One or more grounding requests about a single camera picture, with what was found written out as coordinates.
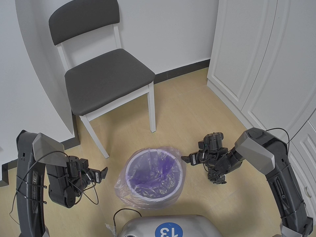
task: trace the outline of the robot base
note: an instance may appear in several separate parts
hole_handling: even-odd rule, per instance
[[[201,215],[169,215],[132,219],[119,237],[223,237],[214,224]]]

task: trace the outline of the robotic arm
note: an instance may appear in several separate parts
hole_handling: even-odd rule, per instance
[[[200,150],[182,156],[182,160],[192,166],[205,164],[209,180],[225,184],[225,174],[239,168],[246,159],[267,178],[281,215],[282,236],[308,236],[313,231],[313,218],[306,215],[297,179],[288,163],[286,143],[258,128],[243,132],[230,151],[223,147],[223,138],[218,132],[206,135],[198,143]]]
[[[18,164],[16,200],[20,221],[20,237],[49,237],[44,223],[43,200],[45,168],[49,179],[50,199],[64,207],[75,205],[91,183],[95,186],[105,179],[102,171],[89,168],[87,159],[66,156],[64,146],[42,133],[23,130],[16,139]]]

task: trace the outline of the beige tile floor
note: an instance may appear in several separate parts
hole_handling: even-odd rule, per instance
[[[110,155],[105,159],[81,121],[81,145],[67,154],[89,160],[91,168],[108,166],[105,180],[96,187],[99,205],[85,197],[67,209],[50,201],[45,191],[45,224],[51,237],[112,236],[105,224],[113,224],[113,214],[126,207],[115,195],[114,185],[127,159],[138,149],[173,146],[183,155],[198,150],[197,142],[211,132],[223,132],[223,146],[231,148],[244,126],[206,86],[207,68],[155,84],[157,131],[149,129],[146,95],[91,122]],[[8,216],[15,189],[16,169],[9,171],[10,185],[0,188],[0,236],[18,236],[19,226]],[[270,237],[280,232],[280,216],[265,177],[247,161],[226,176],[227,184],[208,181],[202,165],[187,165],[183,192],[172,206],[142,215],[200,214],[209,218],[224,236]],[[87,191],[96,199],[93,190]],[[117,215],[117,228],[136,217],[134,212]],[[16,205],[13,217],[17,219]]]

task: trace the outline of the baseboard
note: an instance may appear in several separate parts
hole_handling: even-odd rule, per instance
[[[80,145],[77,120],[76,120],[75,115],[72,115],[72,122],[73,122],[73,126],[74,126],[74,138],[71,138],[71,139],[68,139],[68,140],[65,140],[62,142],[65,150]],[[15,160],[12,160],[8,163],[2,164],[2,166],[1,166],[1,177],[2,178],[0,180],[0,187],[9,185],[8,170],[10,170],[12,168],[16,168],[17,163],[18,163],[18,159],[15,159]]]
[[[253,125],[249,120],[241,113],[241,111],[234,105],[223,92],[219,90],[209,79],[207,79],[207,86],[219,97],[220,100],[232,111],[232,113],[239,119],[239,121],[246,127],[246,129],[252,128]]]
[[[187,73],[191,73],[193,71],[207,68],[210,65],[210,60],[204,60],[199,61],[193,64],[185,65],[176,69],[168,70],[166,72],[162,72],[159,74],[156,74],[156,77],[154,79],[154,84],[166,81],[168,79],[178,77]]]

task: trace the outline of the white chair frame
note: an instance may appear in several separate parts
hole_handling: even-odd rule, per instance
[[[114,30],[116,49],[121,48],[121,40],[119,37],[119,28],[117,24],[113,24],[113,30]],[[63,66],[65,68],[65,71],[67,72],[69,70],[69,66],[65,57],[65,53],[63,51],[62,43],[56,46],[57,46],[61,61],[63,63]],[[129,93],[123,97],[120,97],[119,99],[114,100],[111,103],[93,112],[90,112],[84,116],[80,116],[81,121],[85,125],[92,139],[94,140],[94,142],[96,143],[96,145],[98,146],[98,148],[100,149],[100,151],[102,152],[105,158],[108,158],[109,155],[106,152],[105,148],[102,146],[99,138],[95,134],[92,126],[90,125],[90,121],[146,93],[147,93],[147,99],[148,99],[150,130],[151,132],[155,132],[156,131],[156,116],[155,116],[154,82],[151,82],[150,84],[138,90],[135,90],[132,93]]]

